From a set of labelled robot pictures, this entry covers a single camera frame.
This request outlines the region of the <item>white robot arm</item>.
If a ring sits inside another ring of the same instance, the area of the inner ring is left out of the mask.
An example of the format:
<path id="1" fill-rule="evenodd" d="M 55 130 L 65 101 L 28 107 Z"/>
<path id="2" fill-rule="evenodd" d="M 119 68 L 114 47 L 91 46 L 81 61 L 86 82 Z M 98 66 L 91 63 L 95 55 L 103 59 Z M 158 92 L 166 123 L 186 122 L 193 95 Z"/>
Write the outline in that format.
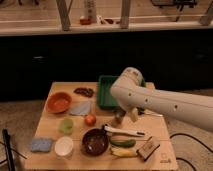
<path id="1" fill-rule="evenodd" d="M 148 89 L 142 80 L 138 69 L 127 67 L 112 84 L 110 93 L 124 111 L 149 109 L 213 132 L 213 97 Z"/>

